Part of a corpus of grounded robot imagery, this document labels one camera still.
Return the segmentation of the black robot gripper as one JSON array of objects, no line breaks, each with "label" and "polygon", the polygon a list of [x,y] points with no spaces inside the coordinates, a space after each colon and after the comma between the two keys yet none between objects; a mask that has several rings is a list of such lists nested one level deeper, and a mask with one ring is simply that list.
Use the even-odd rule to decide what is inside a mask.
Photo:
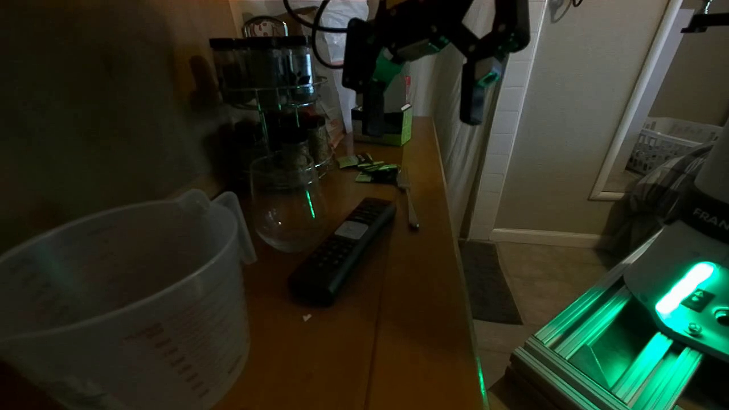
[{"label": "black robot gripper", "polygon": [[466,54],[461,86],[461,121],[479,125],[485,96],[504,76],[510,53],[529,46],[529,0],[493,0],[493,29],[476,37],[466,26],[474,0],[400,0],[381,7],[371,20],[352,19],[346,26],[341,85],[363,97],[363,130],[382,135],[386,92],[402,64],[455,46]]}]

